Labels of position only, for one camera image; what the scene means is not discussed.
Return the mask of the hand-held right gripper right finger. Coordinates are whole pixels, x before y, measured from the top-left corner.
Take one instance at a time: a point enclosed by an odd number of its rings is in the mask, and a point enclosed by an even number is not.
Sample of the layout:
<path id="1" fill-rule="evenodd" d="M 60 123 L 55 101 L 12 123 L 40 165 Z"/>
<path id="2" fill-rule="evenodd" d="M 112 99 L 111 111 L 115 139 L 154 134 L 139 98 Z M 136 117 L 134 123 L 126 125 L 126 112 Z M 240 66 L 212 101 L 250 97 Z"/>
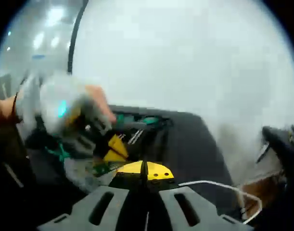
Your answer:
<path id="1" fill-rule="evenodd" d="M 149 194 L 147 231 L 252 231 L 253 227 L 218 214 L 210 201 L 188 186 L 175 183 L 172 172 L 153 162 L 143 163 Z"/>

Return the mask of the person's left hand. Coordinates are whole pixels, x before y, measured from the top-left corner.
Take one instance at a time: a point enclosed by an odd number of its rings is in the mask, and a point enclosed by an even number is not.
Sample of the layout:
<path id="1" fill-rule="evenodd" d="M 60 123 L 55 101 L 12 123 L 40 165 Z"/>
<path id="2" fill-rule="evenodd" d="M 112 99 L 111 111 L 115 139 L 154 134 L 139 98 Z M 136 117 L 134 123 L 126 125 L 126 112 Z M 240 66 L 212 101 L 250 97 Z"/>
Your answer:
<path id="1" fill-rule="evenodd" d="M 113 114 L 108 105 L 103 89 L 96 85 L 86 85 L 85 88 L 95 102 L 97 117 L 103 123 L 109 122 L 111 124 L 116 122 L 116 116 Z"/>

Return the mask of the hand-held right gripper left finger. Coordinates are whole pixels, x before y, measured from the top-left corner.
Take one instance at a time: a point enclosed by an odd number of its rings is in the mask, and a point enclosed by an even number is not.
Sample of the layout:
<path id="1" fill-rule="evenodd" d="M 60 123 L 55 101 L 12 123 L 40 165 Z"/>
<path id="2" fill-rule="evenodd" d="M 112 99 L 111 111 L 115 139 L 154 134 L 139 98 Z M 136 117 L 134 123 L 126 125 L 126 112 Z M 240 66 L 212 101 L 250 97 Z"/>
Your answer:
<path id="1" fill-rule="evenodd" d="M 39 231 L 145 231 L 143 163 L 121 167 L 110 185 L 99 186 L 77 202 L 70 214 L 40 225 Z"/>

